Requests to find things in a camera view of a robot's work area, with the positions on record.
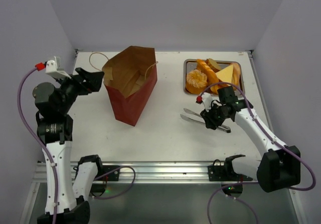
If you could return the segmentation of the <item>oval fake bread loaf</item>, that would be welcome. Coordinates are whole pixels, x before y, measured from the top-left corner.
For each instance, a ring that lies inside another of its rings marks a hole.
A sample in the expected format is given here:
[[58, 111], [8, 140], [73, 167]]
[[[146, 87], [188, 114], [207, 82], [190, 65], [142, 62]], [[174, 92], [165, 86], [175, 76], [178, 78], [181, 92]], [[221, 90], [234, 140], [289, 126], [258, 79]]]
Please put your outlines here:
[[240, 81], [240, 75], [241, 75], [241, 68], [238, 63], [231, 63], [231, 66], [233, 66], [233, 79], [234, 79], [234, 84], [239, 85]]

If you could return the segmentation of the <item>metal tongs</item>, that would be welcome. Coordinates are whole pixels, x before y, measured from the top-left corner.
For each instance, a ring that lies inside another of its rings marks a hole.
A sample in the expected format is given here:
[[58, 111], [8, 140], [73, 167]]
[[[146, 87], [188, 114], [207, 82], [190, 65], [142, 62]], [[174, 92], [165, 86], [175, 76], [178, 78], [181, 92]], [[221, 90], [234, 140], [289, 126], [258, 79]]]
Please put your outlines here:
[[[206, 125], [205, 120], [202, 118], [202, 116], [190, 109], [187, 108], [183, 108], [184, 113], [181, 113], [180, 116], [183, 120], [187, 121], [187, 122], [191, 122], [191, 123], [197, 123], [197, 124], [201, 124], [201, 125]], [[209, 128], [212, 130], [220, 130], [220, 131], [224, 131], [226, 133], [231, 133], [231, 128], [229, 126], [226, 125], [220, 125], [218, 127], [215, 128]]]

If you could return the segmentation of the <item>brown fake bread slice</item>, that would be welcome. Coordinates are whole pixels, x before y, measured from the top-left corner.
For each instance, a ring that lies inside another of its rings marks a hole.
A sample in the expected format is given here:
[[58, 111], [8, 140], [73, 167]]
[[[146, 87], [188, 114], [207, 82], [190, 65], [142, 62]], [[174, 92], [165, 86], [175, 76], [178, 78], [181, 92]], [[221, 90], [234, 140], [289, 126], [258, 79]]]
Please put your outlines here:
[[221, 66], [211, 58], [208, 58], [205, 62], [214, 72], [218, 72], [222, 70]]

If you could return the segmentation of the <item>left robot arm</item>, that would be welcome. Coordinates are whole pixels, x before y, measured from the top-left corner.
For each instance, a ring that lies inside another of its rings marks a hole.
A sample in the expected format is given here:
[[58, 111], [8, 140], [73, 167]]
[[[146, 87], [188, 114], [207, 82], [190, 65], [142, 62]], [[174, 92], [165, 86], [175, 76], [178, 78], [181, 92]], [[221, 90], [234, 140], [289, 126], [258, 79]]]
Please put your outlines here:
[[47, 171], [47, 202], [38, 223], [89, 223], [92, 183], [104, 174], [99, 156], [89, 155], [79, 160], [75, 179], [71, 176], [73, 119], [68, 112], [78, 96], [98, 92], [104, 76], [82, 68], [76, 72], [59, 80], [58, 88], [44, 82], [33, 90]]

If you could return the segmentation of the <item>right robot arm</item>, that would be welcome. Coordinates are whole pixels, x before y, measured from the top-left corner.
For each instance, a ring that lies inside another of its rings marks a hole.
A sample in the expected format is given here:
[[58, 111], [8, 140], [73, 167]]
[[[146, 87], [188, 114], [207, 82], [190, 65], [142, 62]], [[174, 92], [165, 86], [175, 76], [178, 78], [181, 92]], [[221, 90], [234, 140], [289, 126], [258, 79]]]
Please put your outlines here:
[[289, 188], [300, 183], [300, 151], [296, 146], [287, 146], [276, 137], [256, 114], [253, 105], [239, 99], [231, 86], [219, 89], [219, 102], [209, 93], [197, 96], [203, 104], [201, 117], [208, 129], [217, 129], [226, 119], [235, 122], [250, 138], [260, 153], [256, 161], [243, 154], [227, 157], [223, 173], [229, 180], [240, 175], [258, 181], [265, 192]]

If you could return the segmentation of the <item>round crumble fake bread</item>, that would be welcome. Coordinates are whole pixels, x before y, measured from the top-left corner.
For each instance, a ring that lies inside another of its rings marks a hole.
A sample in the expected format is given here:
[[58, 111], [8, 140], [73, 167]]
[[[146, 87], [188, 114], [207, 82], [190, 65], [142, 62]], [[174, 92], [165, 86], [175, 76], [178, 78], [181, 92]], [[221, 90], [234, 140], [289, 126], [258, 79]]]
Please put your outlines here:
[[207, 76], [198, 69], [194, 69], [186, 76], [186, 90], [191, 94], [200, 94], [207, 87]]

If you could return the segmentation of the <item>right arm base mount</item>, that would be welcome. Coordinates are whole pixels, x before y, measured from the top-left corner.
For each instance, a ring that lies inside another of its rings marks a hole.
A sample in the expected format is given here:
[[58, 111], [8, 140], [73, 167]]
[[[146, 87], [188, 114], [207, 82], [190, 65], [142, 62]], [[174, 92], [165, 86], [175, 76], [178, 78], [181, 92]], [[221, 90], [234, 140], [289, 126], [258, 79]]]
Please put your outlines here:
[[[234, 169], [232, 167], [232, 161], [234, 159], [242, 157], [245, 157], [245, 155], [233, 155], [227, 157], [224, 161], [219, 159], [214, 160], [214, 162], [207, 167], [209, 181], [234, 181], [237, 183], [243, 181], [252, 181], [253, 179], [251, 177], [248, 177], [243, 174], [237, 174], [234, 172]], [[239, 197], [243, 192], [243, 186], [234, 185], [232, 187], [223, 189], [223, 192], [231, 197]]]

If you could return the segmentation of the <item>triangular fake sandwich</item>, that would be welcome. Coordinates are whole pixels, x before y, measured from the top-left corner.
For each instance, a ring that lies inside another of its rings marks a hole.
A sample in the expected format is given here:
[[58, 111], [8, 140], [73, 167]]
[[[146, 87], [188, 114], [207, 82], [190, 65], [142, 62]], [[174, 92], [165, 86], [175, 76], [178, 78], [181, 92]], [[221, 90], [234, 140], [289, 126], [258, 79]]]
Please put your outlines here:
[[221, 82], [231, 83], [233, 79], [233, 71], [234, 71], [233, 65], [229, 65], [223, 68], [222, 70], [218, 71], [216, 73], [216, 76]]

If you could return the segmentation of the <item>braided fake bread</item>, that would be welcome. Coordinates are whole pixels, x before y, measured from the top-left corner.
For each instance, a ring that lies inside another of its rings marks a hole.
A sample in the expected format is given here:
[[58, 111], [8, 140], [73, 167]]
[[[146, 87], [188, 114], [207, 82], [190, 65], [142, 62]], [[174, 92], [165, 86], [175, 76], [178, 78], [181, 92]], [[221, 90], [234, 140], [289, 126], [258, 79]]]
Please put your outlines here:
[[230, 82], [221, 82], [220, 84], [218, 84], [218, 81], [216, 81], [216, 85], [210, 87], [210, 92], [213, 94], [218, 95], [218, 90], [224, 87], [229, 87], [230, 86]]

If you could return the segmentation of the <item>red paper bag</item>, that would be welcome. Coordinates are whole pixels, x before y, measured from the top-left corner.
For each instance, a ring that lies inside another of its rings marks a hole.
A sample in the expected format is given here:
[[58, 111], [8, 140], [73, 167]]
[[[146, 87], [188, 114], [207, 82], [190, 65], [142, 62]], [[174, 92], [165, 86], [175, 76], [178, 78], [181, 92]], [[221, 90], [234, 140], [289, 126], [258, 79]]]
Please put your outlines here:
[[157, 61], [152, 47], [129, 46], [102, 67], [116, 120], [135, 126], [157, 82]]

